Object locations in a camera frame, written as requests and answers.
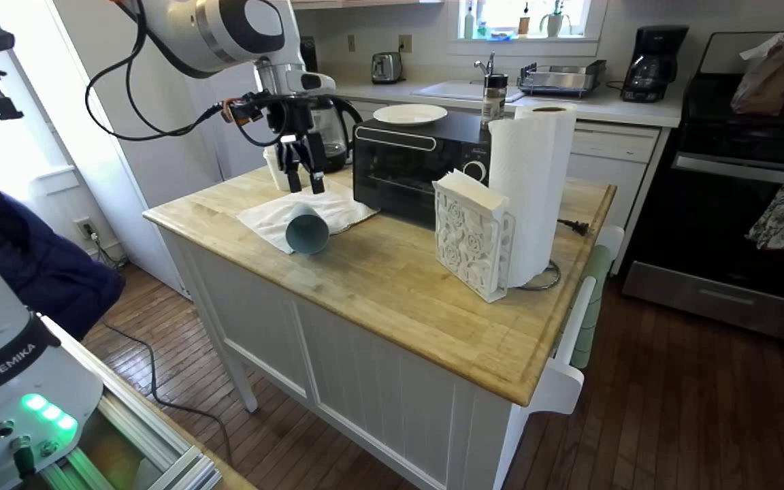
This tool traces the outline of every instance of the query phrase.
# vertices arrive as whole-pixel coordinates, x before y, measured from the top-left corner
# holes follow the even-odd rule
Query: window
[[[599,40],[603,9],[606,0],[461,0],[460,38]]]
[[[34,92],[22,75],[14,52],[0,52],[0,70],[7,73],[0,78],[0,86],[25,117],[0,119],[0,188],[25,194],[34,176],[53,173],[69,164],[41,102],[34,101]]]

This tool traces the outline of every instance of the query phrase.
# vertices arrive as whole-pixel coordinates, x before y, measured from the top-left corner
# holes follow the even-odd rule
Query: tissue box
[[[510,211],[504,195],[461,171],[434,181],[437,262],[467,282],[481,298],[495,303],[501,270],[510,249]]]

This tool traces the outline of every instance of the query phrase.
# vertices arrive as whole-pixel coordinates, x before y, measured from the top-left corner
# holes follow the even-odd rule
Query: toaster oven
[[[354,131],[354,198],[410,224],[434,224],[433,181],[460,168],[489,176],[481,117],[449,111],[429,126],[384,126],[366,119]]]

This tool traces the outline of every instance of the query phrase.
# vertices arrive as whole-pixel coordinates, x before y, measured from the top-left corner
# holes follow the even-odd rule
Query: stove
[[[730,109],[736,53],[770,36],[711,38],[634,228],[623,292],[784,339],[784,249],[745,237],[784,188],[784,111]]]

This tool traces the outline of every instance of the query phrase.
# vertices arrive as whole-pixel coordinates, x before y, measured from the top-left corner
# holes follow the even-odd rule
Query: upper cabinet
[[[293,11],[372,9],[372,6],[437,6],[444,0],[293,0]]]

